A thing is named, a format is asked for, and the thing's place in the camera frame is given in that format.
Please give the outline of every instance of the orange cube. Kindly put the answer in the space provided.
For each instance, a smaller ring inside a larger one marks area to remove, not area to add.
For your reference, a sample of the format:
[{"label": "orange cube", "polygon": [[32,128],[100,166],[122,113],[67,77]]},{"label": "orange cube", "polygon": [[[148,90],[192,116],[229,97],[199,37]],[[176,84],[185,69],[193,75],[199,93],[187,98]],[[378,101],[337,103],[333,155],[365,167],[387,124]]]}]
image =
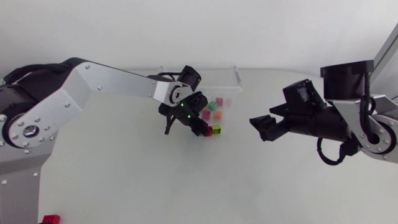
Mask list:
[{"label": "orange cube", "polygon": [[223,112],[221,111],[214,111],[214,118],[221,119],[223,117]]}]

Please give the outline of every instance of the green cube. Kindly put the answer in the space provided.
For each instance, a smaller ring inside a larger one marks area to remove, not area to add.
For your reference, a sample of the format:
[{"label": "green cube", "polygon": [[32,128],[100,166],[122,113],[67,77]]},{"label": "green cube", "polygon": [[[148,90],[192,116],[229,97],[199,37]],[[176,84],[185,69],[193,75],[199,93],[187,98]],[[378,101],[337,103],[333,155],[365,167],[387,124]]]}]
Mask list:
[{"label": "green cube", "polygon": [[213,125],[211,128],[213,129],[213,134],[221,134],[221,125]]},{"label": "green cube", "polygon": [[211,110],[211,111],[215,111],[215,110],[217,110],[217,107],[218,107],[218,103],[216,103],[216,102],[214,102],[214,101],[212,101],[212,102],[210,102],[209,103],[209,110]]}]

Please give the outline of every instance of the colored block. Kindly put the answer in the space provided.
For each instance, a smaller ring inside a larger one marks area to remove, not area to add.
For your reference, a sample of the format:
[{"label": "colored block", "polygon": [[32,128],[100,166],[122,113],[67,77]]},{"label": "colored block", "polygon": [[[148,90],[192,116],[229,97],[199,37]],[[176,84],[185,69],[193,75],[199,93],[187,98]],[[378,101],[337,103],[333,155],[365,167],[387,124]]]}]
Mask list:
[{"label": "colored block", "polygon": [[216,102],[212,101],[209,103],[209,109],[211,111],[217,110],[217,107],[218,107],[218,104]]},{"label": "colored block", "polygon": [[221,125],[213,125],[213,134],[221,134]]},{"label": "colored block", "polygon": [[216,103],[218,104],[218,106],[223,106],[223,99],[222,98],[216,98]]},{"label": "colored block", "polygon": [[210,114],[211,114],[210,111],[204,111],[204,112],[201,114],[201,118],[202,118],[202,119],[209,120],[209,119],[210,119]]},{"label": "colored block", "polygon": [[61,217],[59,215],[45,215],[43,223],[59,224]]},{"label": "colored block", "polygon": [[213,135],[213,128],[211,126],[207,126],[207,130],[209,130],[210,132],[206,135],[206,137],[210,137],[211,135]]},{"label": "colored block", "polygon": [[214,118],[221,119],[223,117],[223,112],[221,111],[214,111]]},{"label": "colored block", "polygon": [[232,99],[225,99],[225,106],[231,106]]}]

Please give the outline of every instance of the transparent plastic container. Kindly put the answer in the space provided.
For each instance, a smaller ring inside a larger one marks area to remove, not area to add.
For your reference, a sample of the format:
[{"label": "transparent plastic container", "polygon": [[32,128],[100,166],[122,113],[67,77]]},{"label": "transparent plastic container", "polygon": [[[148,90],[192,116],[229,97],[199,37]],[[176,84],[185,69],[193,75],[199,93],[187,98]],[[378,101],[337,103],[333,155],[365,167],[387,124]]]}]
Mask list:
[{"label": "transparent plastic container", "polygon": [[[233,63],[168,63],[161,66],[158,73],[181,72],[186,65],[193,67],[200,74],[201,82],[196,91],[201,91],[209,102],[209,105],[200,112],[200,118],[209,125],[227,123],[236,95],[243,90],[241,77],[236,66]],[[214,103],[212,102],[220,103],[215,110],[213,110]],[[204,111],[207,111],[205,114],[210,112],[209,118],[203,115]]]}]

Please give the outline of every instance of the red object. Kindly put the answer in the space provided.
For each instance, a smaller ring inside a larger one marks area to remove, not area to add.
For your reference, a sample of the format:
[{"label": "red object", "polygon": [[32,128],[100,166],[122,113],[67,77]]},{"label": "red object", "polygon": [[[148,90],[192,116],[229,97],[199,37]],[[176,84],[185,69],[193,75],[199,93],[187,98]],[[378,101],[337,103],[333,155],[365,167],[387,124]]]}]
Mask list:
[{"label": "red object", "polygon": [[210,131],[210,133],[208,135],[206,135],[206,137],[210,137],[213,135],[213,128],[211,126],[207,126],[207,130]]},{"label": "red object", "polygon": [[43,223],[60,224],[61,217],[59,215],[45,215]]},{"label": "red object", "polygon": [[218,104],[218,106],[223,106],[223,99],[222,98],[216,98],[216,103]]},{"label": "red object", "polygon": [[210,114],[211,114],[210,111],[203,111],[203,113],[201,114],[201,118],[209,120],[210,119]]}]

